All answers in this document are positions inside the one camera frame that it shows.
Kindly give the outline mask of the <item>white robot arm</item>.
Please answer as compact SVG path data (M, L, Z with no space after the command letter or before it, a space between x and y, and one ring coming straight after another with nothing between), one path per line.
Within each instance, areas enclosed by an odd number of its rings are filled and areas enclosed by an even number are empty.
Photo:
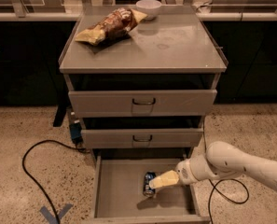
M180 161L173 170L156 176L149 182L149 187L160 189L190 185L207 179L230 179L241 174L277 191L277 161L247 154L221 141L211 143L204 154Z

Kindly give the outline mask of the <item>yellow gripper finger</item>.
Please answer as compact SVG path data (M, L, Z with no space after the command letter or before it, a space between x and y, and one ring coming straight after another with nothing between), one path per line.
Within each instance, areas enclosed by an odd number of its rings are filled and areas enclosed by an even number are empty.
M149 181L149 187L152 189L159 189L163 187L174 186L179 182L179 175L176 171L171 170L159 176L156 176Z

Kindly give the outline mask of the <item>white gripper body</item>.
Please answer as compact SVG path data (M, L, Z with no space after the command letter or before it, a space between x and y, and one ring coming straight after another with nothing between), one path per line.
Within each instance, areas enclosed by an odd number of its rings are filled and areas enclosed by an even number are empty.
M180 161L176 165L175 171L179 176L180 183L183 185L190 185L198 181L198 179L192 173L189 159Z

